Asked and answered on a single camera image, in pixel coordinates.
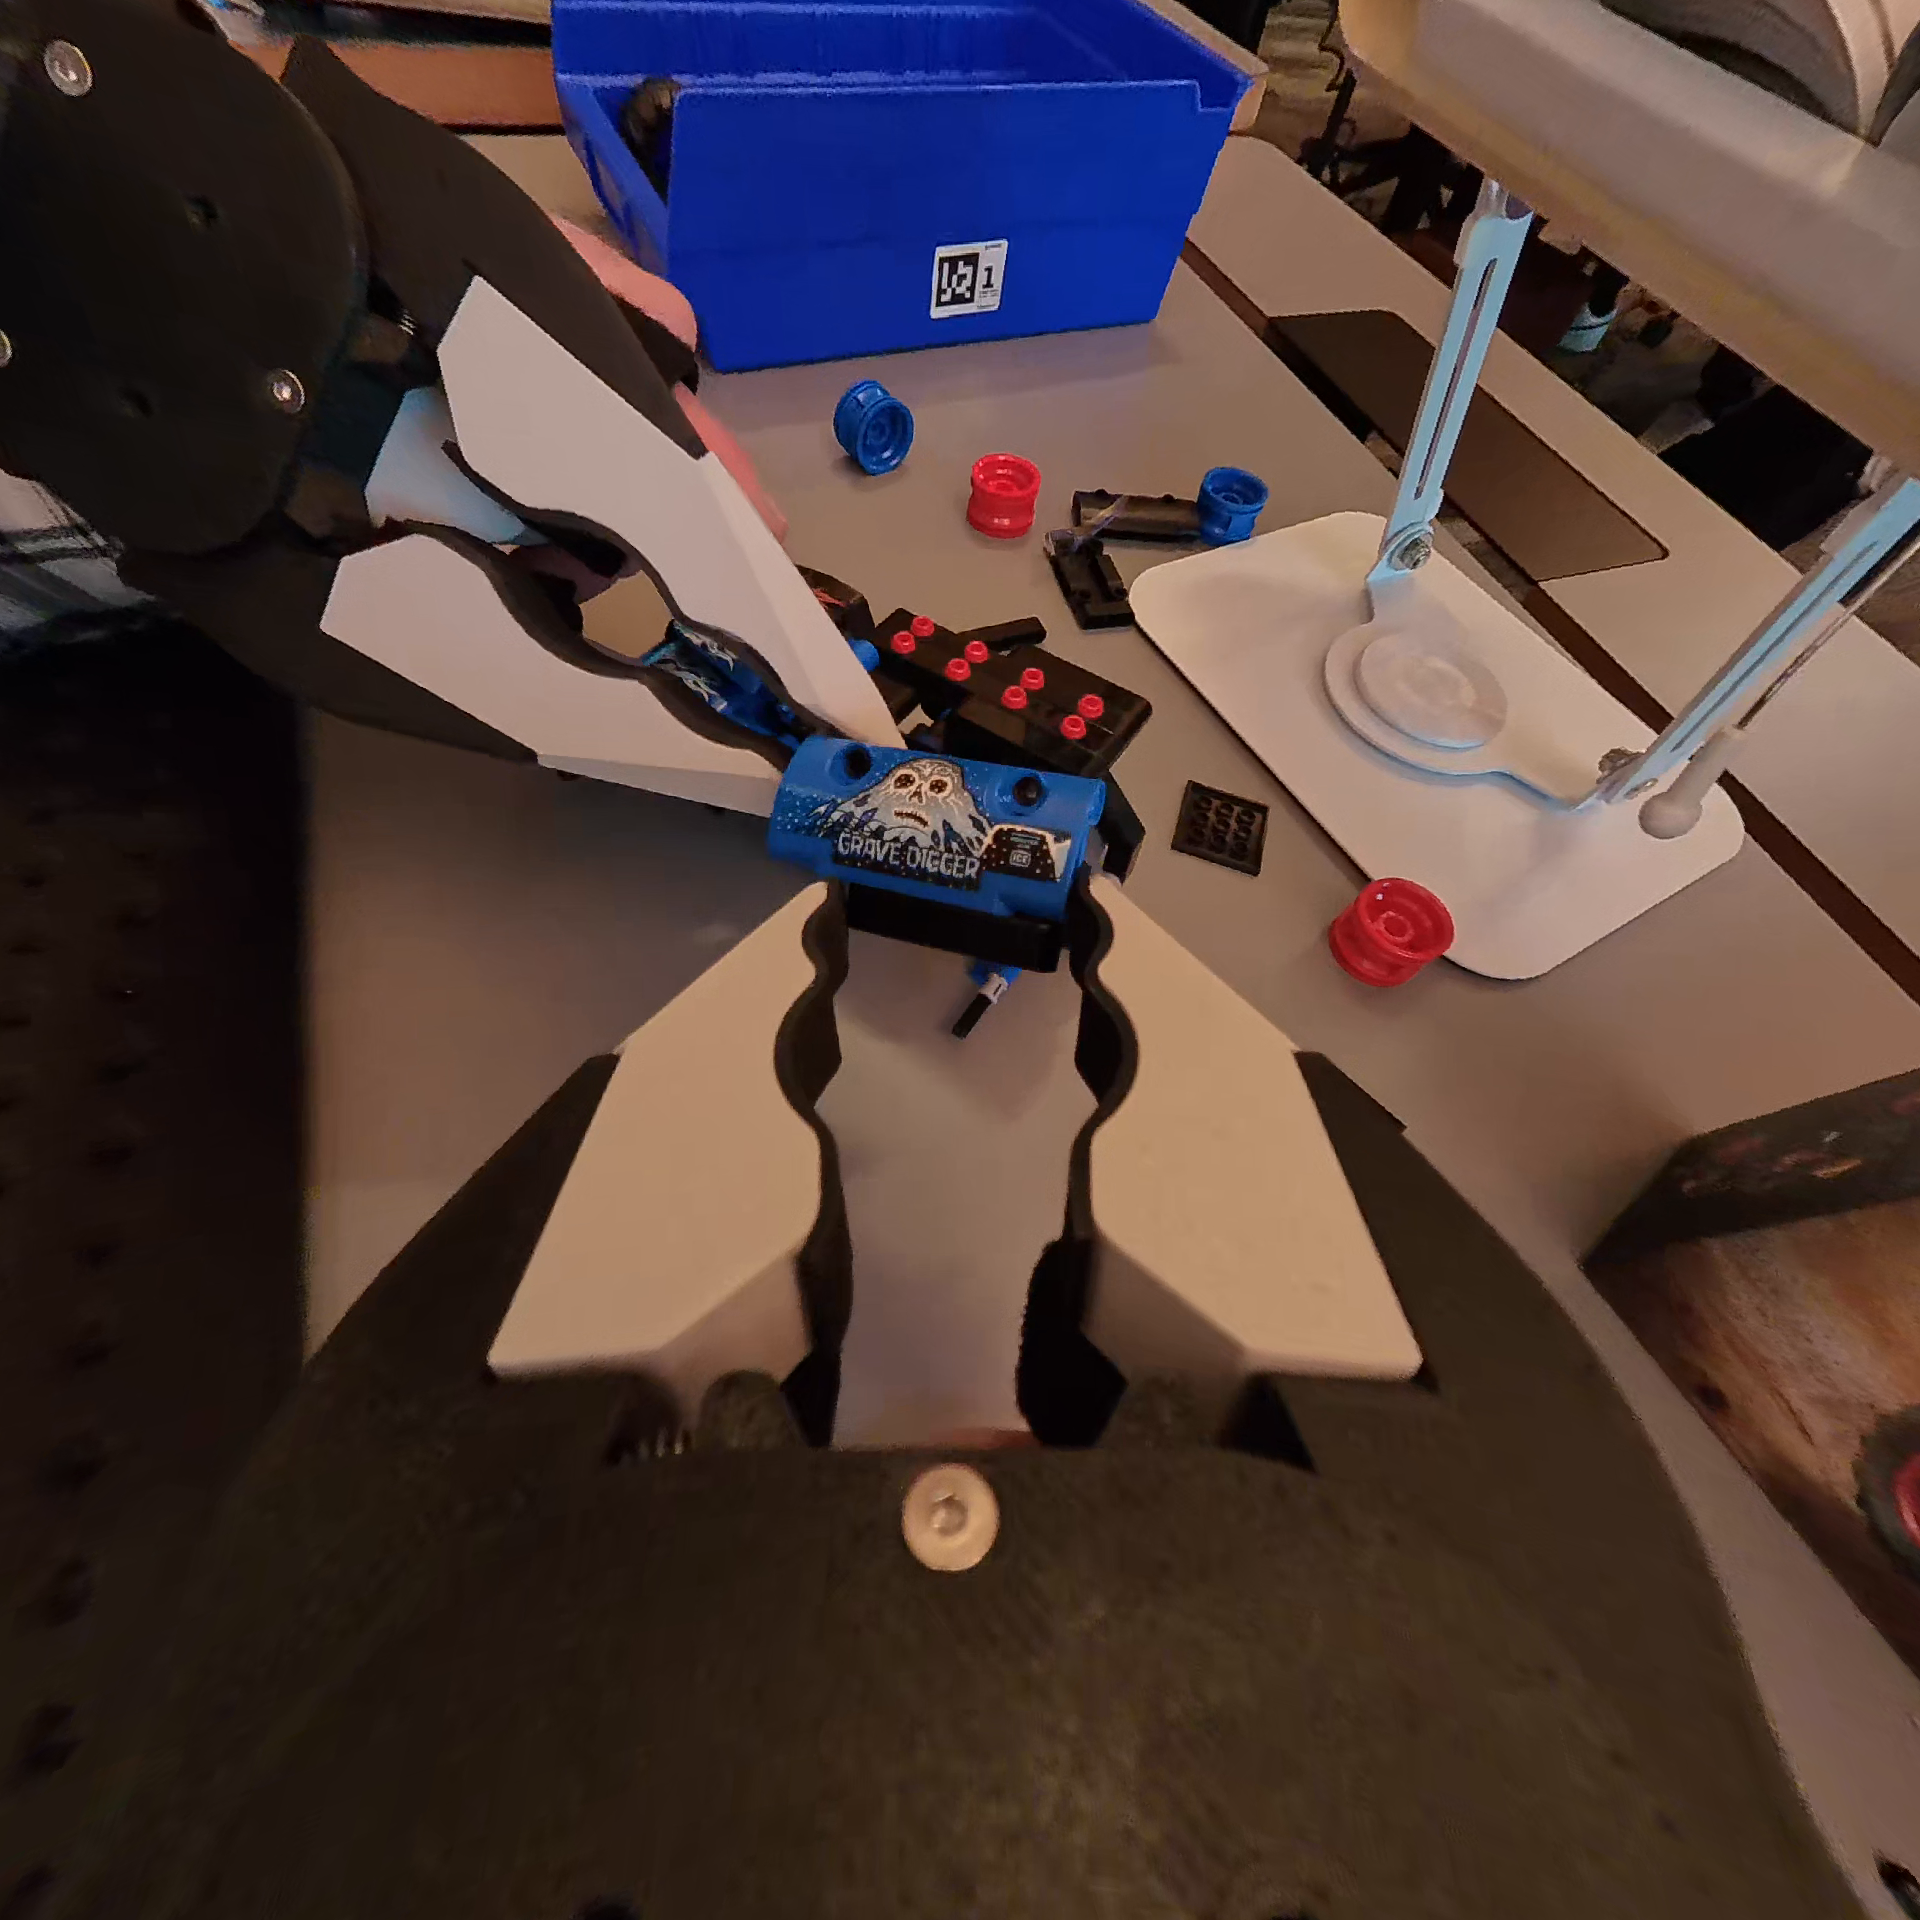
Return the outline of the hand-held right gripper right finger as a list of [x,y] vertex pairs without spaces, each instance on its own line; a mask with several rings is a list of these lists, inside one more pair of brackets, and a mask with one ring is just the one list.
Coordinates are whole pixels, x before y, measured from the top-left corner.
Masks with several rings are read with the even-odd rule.
[[1260,1377],[1416,1377],[1303,1048],[1112,875],[1068,888],[1068,976],[1093,1113],[1018,1314],[1025,1428],[1093,1448],[1169,1377],[1215,1440]]

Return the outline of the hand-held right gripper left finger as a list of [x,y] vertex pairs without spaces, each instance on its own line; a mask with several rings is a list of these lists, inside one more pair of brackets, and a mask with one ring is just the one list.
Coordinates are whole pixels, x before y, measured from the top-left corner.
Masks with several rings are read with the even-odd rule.
[[491,1336],[497,1377],[633,1376],[694,1424],[767,1376],[833,1440],[851,1200],[823,1094],[851,901],[803,884],[614,1051],[574,1162]]

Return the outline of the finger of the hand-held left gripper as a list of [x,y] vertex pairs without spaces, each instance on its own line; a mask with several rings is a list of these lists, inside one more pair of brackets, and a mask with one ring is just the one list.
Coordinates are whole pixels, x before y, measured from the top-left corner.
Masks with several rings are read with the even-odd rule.
[[321,628],[551,772],[774,814],[774,758],[689,727],[639,670],[590,652],[541,584],[466,537],[409,528],[346,554]]
[[474,276],[442,333],[442,394],[474,482],[628,544],[685,622],[737,642],[826,736],[901,744],[869,671],[737,482],[665,436],[689,420],[657,378],[644,407],[628,401]]

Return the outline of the blue printed curved panel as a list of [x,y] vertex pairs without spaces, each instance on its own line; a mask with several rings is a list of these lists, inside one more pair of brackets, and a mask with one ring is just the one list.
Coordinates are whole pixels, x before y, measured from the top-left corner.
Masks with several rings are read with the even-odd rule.
[[1103,813],[1103,779],[818,736],[777,779],[767,853],[880,904],[1058,929]]

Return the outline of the black block with red pins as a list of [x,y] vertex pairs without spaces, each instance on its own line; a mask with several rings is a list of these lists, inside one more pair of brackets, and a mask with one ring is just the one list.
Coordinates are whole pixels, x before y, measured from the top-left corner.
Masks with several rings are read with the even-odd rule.
[[878,687],[904,744],[1103,779],[1147,727],[1147,695],[1041,648],[1038,617],[941,628],[926,613],[878,617]]

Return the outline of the grey desk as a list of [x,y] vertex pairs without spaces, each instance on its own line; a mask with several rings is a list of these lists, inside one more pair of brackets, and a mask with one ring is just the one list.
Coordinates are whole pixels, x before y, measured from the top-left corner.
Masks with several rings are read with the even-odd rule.
[[[880,378],[916,415],[891,476],[858,476],[833,401]],[[1068,489],[1186,489],[1238,461],[1263,526],[1377,511],[1382,467],[1177,266],[1154,325],[702,373],[791,511],[791,554],[941,622],[1038,613],[1062,656],[1140,687],[1117,758],[1147,823],[1126,891],[1287,1035],[1337,1059],[1559,1297],[1657,1440],[1746,1643],[1772,1729],[1871,1914],[1916,1868],[1916,1676],[1772,1510],[1577,1260],[1671,1154],[1742,1113],[1916,1067],[1916,997],[1783,864],[1731,864],[1534,984],[1456,963],[1377,995],[1325,929],[1357,891],[1338,852],[1136,635],[1081,635],[1038,543],[966,528],[980,450]],[[307,1344],[409,1237],[590,1051],[621,1044],[793,870],[762,823],[639,789],[307,715]],[[1263,870],[1169,852],[1186,779],[1263,798]],[[856,931],[839,995],[839,1137],[856,1248],[839,1448],[1015,1424],[1018,1301],[1058,1229],[1089,1113],[1073,988],[1025,976],[952,1044],[962,961]]]

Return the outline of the person's left hand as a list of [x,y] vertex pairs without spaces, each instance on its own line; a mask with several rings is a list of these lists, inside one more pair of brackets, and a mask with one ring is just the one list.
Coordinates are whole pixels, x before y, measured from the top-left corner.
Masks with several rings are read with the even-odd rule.
[[567,247],[590,266],[590,276],[621,302],[639,350],[652,355],[652,364],[673,385],[689,431],[733,476],[733,483],[743,489],[753,520],[785,544],[791,543],[791,520],[777,511],[774,489],[762,483],[762,476],[743,457],[743,448],[733,442],[733,431],[702,401],[702,325],[694,325],[689,299],[673,281],[639,269],[605,236],[587,234],[578,220],[567,220],[567,216],[545,216],[545,220],[567,236]]

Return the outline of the black studded square plate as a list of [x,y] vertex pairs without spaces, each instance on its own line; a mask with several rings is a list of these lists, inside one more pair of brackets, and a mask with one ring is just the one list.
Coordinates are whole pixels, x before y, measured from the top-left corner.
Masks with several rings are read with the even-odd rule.
[[1177,805],[1177,826],[1169,826],[1177,853],[1222,864],[1238,875],[1260,875],[1263,843],[1270,843],[1270,805],[1263,798],[1186,779],[1179,805]]

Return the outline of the blue storage bin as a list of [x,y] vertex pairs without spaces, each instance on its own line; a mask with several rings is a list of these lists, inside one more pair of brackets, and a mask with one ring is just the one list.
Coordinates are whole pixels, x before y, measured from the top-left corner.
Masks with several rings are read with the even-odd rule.
[[[551,6],[567,142],[717,369],[1147,325],[1250,63],[1128,0]],[[665,192],[617,110],[680,76]]]

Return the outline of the dark toy set box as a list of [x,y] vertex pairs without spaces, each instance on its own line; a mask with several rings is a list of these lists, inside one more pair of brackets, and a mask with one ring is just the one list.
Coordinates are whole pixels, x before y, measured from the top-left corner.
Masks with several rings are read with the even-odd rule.
[[1916,1673],[1920,1069],[1688,1137],[1581,1275]]

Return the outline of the white book stand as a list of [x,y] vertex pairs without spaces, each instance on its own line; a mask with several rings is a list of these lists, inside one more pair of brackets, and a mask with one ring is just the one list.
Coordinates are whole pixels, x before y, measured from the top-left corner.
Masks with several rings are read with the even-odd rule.
[[[1325,511],[1158,561],[1136,628],[1368,875],[1448,911],[1448,961],[1530,984],[1742,852],[1742,737],[1916,558],[1916,6],[1825,17],[1829,76],[1783,97],[1702,45],[1761,6],[1338,6],[1368,85],[1483,186],[1392,511]],[[1436,554],[1436,511],[1523,216],[1718,333],[1883,450],[1822,561],[1657,736]]]

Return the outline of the black frame piece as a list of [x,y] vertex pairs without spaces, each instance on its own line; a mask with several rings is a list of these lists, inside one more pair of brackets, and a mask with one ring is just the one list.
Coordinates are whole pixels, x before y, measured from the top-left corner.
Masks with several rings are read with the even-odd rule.
[[1058,584],[1073,628],[1089,628],[1089,635],[1128,628],[1128,596],[1126,596],[1126,577],[1117,577],[1103,537],[1049,528],[1041,554],[1049,554],[1051,584]]

